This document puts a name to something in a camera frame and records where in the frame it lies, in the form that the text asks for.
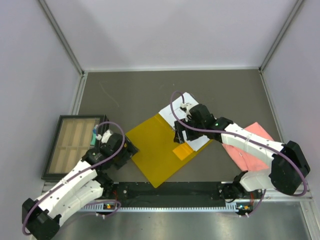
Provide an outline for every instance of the paper sheet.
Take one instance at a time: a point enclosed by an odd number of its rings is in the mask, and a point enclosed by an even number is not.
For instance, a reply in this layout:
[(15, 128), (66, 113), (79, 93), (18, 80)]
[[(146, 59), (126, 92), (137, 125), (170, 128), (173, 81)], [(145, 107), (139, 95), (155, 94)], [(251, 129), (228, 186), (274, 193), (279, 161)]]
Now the paper sheet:
[[(183, 94), (184, 96), (184, 102), (185, 103), (190, 103), (192, 105), (197, 105), (199, 104), (189, 93), (185, 92)], [(177, 115), (177, 117), (179, 119), (184, 119), (186, 118), (186, 113), (184, 111), (182, 111), (180, 109), (180, 103), (182, 102), (182, 98), (179, 97), (178, 99), (176, 99), (175, 101), (173, 101), (172, 106), (174, 109), (174, 113)], [(175, 126), (175, 117), (171, 112), (171, 108), (170, 108), (170, 104), (168, 106), (166, 106), (165, 108), (163, 108), (159, 114), (161, 115), (161, 117), (163, 117), (163, 119), (172, 127), (174, 128)], [(209, 138), (207, 138), (206, 136), (202, 136), (199, 137), (196, 140), (193, 141), (187, 141), (187, 136), (186, 136), (186, 132), (183, 131), (183, 138), (184, 141), (194, 150), (194, 151), (198, 151), (202, 146), (204, 146), (207, 142), (209, 142)]]

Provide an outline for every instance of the purple cable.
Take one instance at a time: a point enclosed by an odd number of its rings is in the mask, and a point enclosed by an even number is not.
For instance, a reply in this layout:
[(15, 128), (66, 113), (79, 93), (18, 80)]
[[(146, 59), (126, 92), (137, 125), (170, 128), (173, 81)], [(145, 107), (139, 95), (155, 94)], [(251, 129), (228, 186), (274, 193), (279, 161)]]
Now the purple cable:
[[(108, 215), (105, 215), (106, 218), (109, 218), (111, 217), (112, 215), (116, 214), (119, 209), (121, 208), (121, 202), (117, 201), (117, 200), (105, 200), (105, 201), (97, 201), (97, 202), (93, 202), (93, 203), (88, 203), (86, 206), (89, 206), (89, 205), (96, 205), (96, 204), (108, 204), (108, 203), (116, 203), (118, 204), (119, 206), (113, 211), (111, 212), (110, 214)], [(79, 219), (83, 218), (83, 217), (86, 217), (86, 216), (93, 216), (93, 215), (99, 215), (99, 216), (102, 216), (102, 214), (99, 214), (99, 213), (93, 213), (93, 212), (90, 212), (90, 213), (85, 213), (85, 214), (82, 214), (81, 216), (73, 219), (72, 221), (68, 222), (68, 224), (66, 225), (63, 225), (63, 228), (60, 229), (58, 232), (57, 232), (57, 235), (61, 234), (66, 228), (68, 228), (71, 224), (73, 224), (75, 221), (78, 221)]]
[[(197, 131), (197, 132), (202, 132), (202, 133), (217, 133), (217, 134), (229, 134), (229, 135), (233, 135), (233, 136), (236, 136), (236, 137), (239, 137), (243, 140), (247, 140), (247, 138), (245, 136), (241, 136), (240, 134), (237, 134), (237, 133), (233, 133), (233, 132), (230, 132), (230, 131), (221, 131), (221, 130), (209, 130), (209, 129), (201, 129), (201, 128), (195, 128), (195, 127), (192, 127), (192, 126), (189, 126), (187, 124), (185, 124), (184, 122), (182, 122), (176, 115), (175, 111), (174, 111), (174, 107), (173, 107), (173, 100), (174, 100), (174, 96), (175, 94), (180, 94), (182, 96), (182, 102), (185, 103), (185, 98), (183, 97), (183, 94), (180, 92), (180, 91), (174, 91), (171, 95), (171, 98), (170, 98), (170, 108), (171, 108), (171, 111), (172, 111), (172, 114), (174, 116), (174, 118), (184, 127), (188, 128), (188, 129), (191, 129), (193, 131)], [(302, 172), (299, 170), (299, 168), (295, 165), (295, 163), (290, 159), (288, 158), (286, 155), (284, 155), (282, 152), (279, 152), (277, 151), (276, 149), (272, 148), (272, 147), (269, 147), (267, 145), (264, 145), (262, 143), (259, 143), (257, 141), (254, 141), (254, 140), (251, 140), (249, 139), (248, 140), (250, 143), (253, 143), (255, 145), (258, 145), (260, 147), (263, 147), (265, 149), (268, 149), (276, 154), (278, 154), (279, 156), (281, 156), (282, 158), (284, 158), (285, 160), (287, 160), (289, 162), (289, 164), (294, 168), (294, 170), (296, 170), (296, 172), (298, 173), (299, 177), (301, 178), (302, 180), (302, 183), (303, 183), (303, 191), (299, 194), (293, 194), (292, 196), (294, 197), (301, 197), (303, 195), (306, 194), (307, 192), (307, 182), (306, 182), (306, 179), (304, 177), (304, 175), (302, 174)]]
[[(112, 158), (114, 158), (122, 149), (122, 147), (124, 146), (125, 144), (125, 141), (126, 141), (126, 137), (125, 137), (125, 133), (123, 131), (123, 129), (115, 122), (112, 122), (112, 121), (104, 121), (102, 123), (100, 123), (97, 127), (96, 127), (96, 135), (98, 135), (98, 129), (99, 127), (101, 127), (102, 125), (105, 125), (105, 124), (111, 124), (111, 125), (115, 125), (121, 132), (122, 134), (122, 142), (121, 142), (121, 145), (119, 147), (119, 149), (117, 151), (115, 151), (114, 154), (112, 154), (111, 156), (107, 157), (105, 160), (102, 160), (101, 162), (98, 162), (90, 167), (87, 167), (85, 169), (83, 169), (82, 171), (76, 173), (75, 175), (73, 175), (72, 177), (70, 177), (69, 179), (67, 179), (66, 181), (69, 182), (73, 179), (75, 179), (77, 176), (83, 174), (84, 172), (90, 170), (90, 169), (94, 169), (96, 168), (97, 166), (100, 166), (102, 164), (104, 164), (105, 162), (111, 160)], [(45, 199), (47, 199), (51, 194), (53, 194), (54, 192), (56, 192), (57, 190), (59, 190), (60, 188), (62, 188), (63, 184), (60, 184), (58, 185), (56, 188), (52, 189), (50, 192), (48, 192), (43, 198), (41, 198), (38, 202), (35, 203), (35, 205), (30, 209), (30, 211), (28, 212), (28, 214), (25, 216), (25, 219), (23, 221), (23, 224), (22, 224), (22, 233), (26, 236), (29, 236), (31, 235), (30, 232), (26, 232), (26, 225), (27, 225), (27, 222), (31, 216), (31, 214), (33, 213), (33, 211), (36, 209), (36, 207), (39, 206), (39, 204), (41, 204)]]

